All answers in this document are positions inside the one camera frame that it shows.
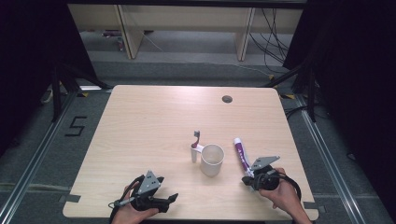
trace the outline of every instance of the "white paper cup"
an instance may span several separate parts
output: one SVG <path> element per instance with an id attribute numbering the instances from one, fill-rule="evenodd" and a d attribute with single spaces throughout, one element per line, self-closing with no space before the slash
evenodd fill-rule
<path id="1" fill-rule="evenodd" d="M 210 177 L 217 175 L 224 161 L 224 150 L 215 144 L 209 144 L 204 147 L 200 145 L 196 148 L 192 147 L 192 162 L 196 162 L 197 152 L 201 153 L 201 171 Z"/>

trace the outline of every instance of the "human hand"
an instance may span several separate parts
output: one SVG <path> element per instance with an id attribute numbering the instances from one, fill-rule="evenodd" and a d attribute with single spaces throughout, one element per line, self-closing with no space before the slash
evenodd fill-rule
<path id="1" fill-rule="evenodd" d="M 286 172 L 283 168 L 275 168 L 280 175 L 285 176 Z M 294 189 L 288 181 L 279 179 L 279 185 L 274 190 L 259 189 L 261 196 L 271 200 L 273 208 L 280 208 L 287 212 L 297 223 L 312 223 L 309 220 L 308 215 L 301 206 L 300 199 Z"/>
<path id="2" fill-rule="evenodd" d="M 137 185 L 138 183 L 135 183 L 132 186 L 132 189 Z M 128 193 L 125 195 L 123 200 L 127 200 L 131 197 L 131 189 L 128 191 Z M 114 216 L 114 219 L 112 221 L 112 224 L 138 224 L 144 219 L 148 217 L 152 217 L 159 213 L 158 208 L 150 208 L 145 211 L 137 211 L 132 207 L 130 203 L 125 204 L 124 206 L 119 208 L 119 211 L 117 214 Z"/>

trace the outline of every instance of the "gray floor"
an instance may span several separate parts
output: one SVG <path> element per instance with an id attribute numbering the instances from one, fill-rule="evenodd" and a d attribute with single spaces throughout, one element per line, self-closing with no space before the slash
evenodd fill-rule
<path id="1" fill-rule="evenodd" d="M 252 42 L 248 45 L 246 59 L 238 62 L 231 34 L 157 31 L 148 33 L 148 38 L 144 39 L 134 60 L 129 60 L 126 53 L 119 50 L 116 37 L 102 37 L 101 31 L 81 32 L 81 37 L 97 76 L 111 85 L 257 87 L 268 83 L 270 75 L 278 77 L 287 71 L 280 67 L 281 63 L 278 61 L 272 60 L 269 56 L 264 58 L 263 53 Z M 281 36 L 286 45 L 291 38 L 290 35 Z M 277 48 L 271 50 L 274 53 L 278 52 Z M 84 80 L 79 82 L 81 85 L 90 85 Z M 276 89 L 280 94 L 290 93 L 291 83 L 292 79 L 281 83 Z M 64 217 L 62 196 L 66 196 L 73 186 L 108 97 L 109 93 L 91 92 L 88 96 L 74 99 L 11 223 L 106 223 L 106 219 L 102 218 Z M 296 100 L 281 99 L 281 103 L 285 109 L 297 107 Z M 347 158 L 347 146 L 338 135 L 326 109 L 316 107 L 316 114 L 320 133 L 366 223 L 392 223 L 359 165 Z M 87 117 L 78 119 L 76 123 L 85 128 L 79 137 L 65 136 L 77 131 L 69 128 L 75 116 Z M 7 201 L 13 186 L 20 180 L 40 146 L 41 139 L 50 126 L 51 117 L 51 102 L 43 104 L 19 136 L 20 144 L 10 148 L 0 158 L 1 204 Z M 293 114 L 289 118 L 289 125 L 320 211 L 317 223 L 353 223 L 302 113 Z"/>

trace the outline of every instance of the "wooden table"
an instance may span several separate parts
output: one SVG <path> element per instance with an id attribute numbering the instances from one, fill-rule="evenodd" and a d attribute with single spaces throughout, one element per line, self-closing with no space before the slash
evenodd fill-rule
<path id="1" fill-rule="evenodd" d="M 230 103 L 222 101 L 231 96 Z M 200 144 L 225 151 L 220 173 L 207 177 L 191 162 L 193 132 Z M 242 183 L 242 165 L 233 146 L 240 137 L 253 162 L 280 156 L 301 187 L 302 202 L 314 201 L 278 95 L 273 89 L 187 86 L 117 86 L 93 136 L 67 202 L 67 217 L 109 217 L 108 204 L 148 170 L 164 181 L 155 196 L 178 193 L 167 213 L 152 219 L 285 220 L 272 202 Z M 305 210 L 312 220 L 317 209 Z"/>

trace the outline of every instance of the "metal rail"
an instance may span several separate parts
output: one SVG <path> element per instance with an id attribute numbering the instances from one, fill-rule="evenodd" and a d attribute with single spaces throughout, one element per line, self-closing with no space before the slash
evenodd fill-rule
<path id="1" fill-rule="evenodd" d="M 303 106 L 305 105 L 305 101 L 303 96 L 296 95 L 297 105 Z M 334 183 L 335 188 L 337 189 L 338 194 L 340 195 L 341 201 L 346 208 L 346 212 L 349 215 L 352 223 L 363 224 L 366 223 L 364 217 L 359 209 L 358 203 L 356 202 L 352 192 L 350 191 L 346 181 L 341 175 L 340 170 L 332 158 L 332 153 L 328 149 L 326 142 L 324 141 L 318 126 L 315 122 L 312 122 L 311 118 L 308 115 L 308 112 L 303 110 L 303 118 L 306 126 L 308 127 L 309 132 L 311 132 L 312 137 L 317 145 L 318 152 L 323 159 L 324 164 L 326 165 L 327 171 L 329 172 L 330 177 L 332 178 L 332 182 Z"/>
<path id="2" fill-rule="evenodd" d="M 35 174 L 37 173 L 41 162 L 44 160 L 49 150 L 50 144 L 52 143 L 56 133 L 58 132 L 60 126 L 63 123 L 64 115 L 66 114 L 70 105 L 73 103 L 76 96 L 76 92 L 68 93 L 63 103 L 64 108 L 62 110 L 62 113 L 60 114 L 59 118 L 57 118 L 49 126 L 46 135 L 44 136 L 37 150 L 35 151 L 35 154 L 27 165 L 20 180 L 15 185 L 15 188 L 12 190 L 11 194 L 8 196 L 6 203 L 2 205 L 0 211 L 0 220 L 2 224 L 8 224 L 14 216 L 15 212 L 17 211 L 18 206 L 20 205 L 23 196 L 26 193 L 26 190 L 28 190 L 29 185 L 35 177 Z"/>

